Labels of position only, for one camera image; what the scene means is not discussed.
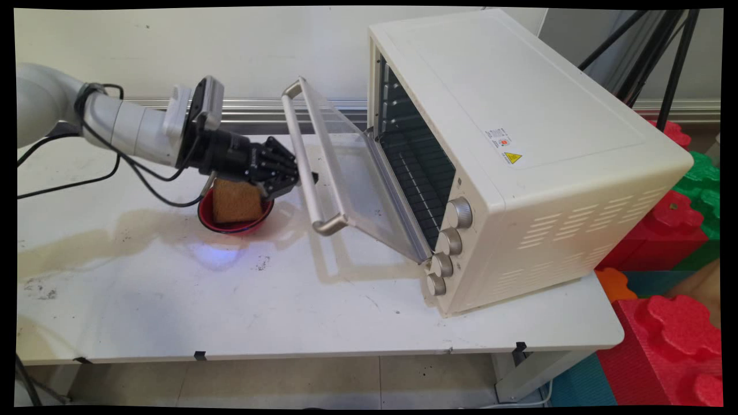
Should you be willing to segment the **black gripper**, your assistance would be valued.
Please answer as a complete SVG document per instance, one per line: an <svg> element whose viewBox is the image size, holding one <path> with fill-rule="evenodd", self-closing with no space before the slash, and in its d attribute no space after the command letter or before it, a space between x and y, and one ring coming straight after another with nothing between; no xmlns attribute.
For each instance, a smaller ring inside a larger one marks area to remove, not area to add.
<svg viewBox="0 0 738 415"><path fill-rule="evenodd" d="M261 159L269 160L290 172L270 171ZM192 127L182 139L182 166L201 175L216 173L233 182L260 182L263 199L274 200L300 186L296 157L275 137L262 144L227 130L196 130Z"/></svg>

